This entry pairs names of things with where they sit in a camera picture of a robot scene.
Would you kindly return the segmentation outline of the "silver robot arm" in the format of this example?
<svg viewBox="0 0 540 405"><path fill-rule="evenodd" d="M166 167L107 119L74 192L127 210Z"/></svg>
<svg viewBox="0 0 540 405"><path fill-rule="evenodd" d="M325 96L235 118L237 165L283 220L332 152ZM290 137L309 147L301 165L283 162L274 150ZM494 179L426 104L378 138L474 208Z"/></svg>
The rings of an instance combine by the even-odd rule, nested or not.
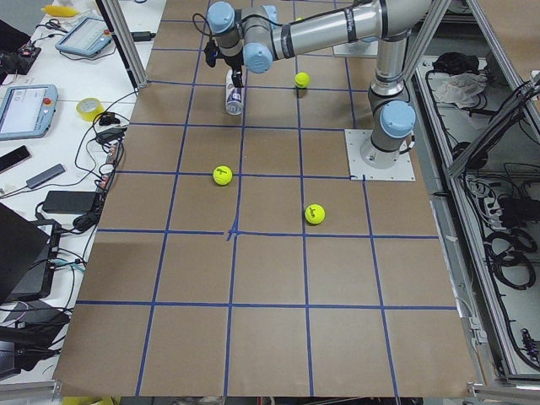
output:
<svg viewBox="0 0 540 405"><path fill-rule="evenodd" d="M242 87L242 71L265 73L274 62L323 48L377 41L375 76L369 100L374 129L364 142L364 161L377 165L395 161L416 122L404 100L405 62L410 30L428 12L429 1L357 1L346 8L279 24L273 6L235 9L229 3L212 4L206 20L210 29L204 49L206 63L222 59L232 70L235 87Z"/></svg>

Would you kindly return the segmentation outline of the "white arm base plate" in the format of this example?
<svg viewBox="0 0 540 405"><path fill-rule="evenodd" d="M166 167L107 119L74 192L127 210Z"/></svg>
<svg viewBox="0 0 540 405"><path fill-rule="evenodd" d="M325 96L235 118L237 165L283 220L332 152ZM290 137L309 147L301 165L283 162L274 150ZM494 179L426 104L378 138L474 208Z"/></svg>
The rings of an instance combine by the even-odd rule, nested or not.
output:
<svg viewBox="0 0 540 405"><path fill-rule="evenodd" d="M345 129L349 177L354 181L415 181L406 140L394 152L381 152L371 142L371 130Z"/></svg>
<svg viewBox="0 0 540 405"><path fill-rule="evenodd" d="M357 41L354 43L345 43L332 48L335 57L360 57L376 58L378 53L378 42Z"/></svg>

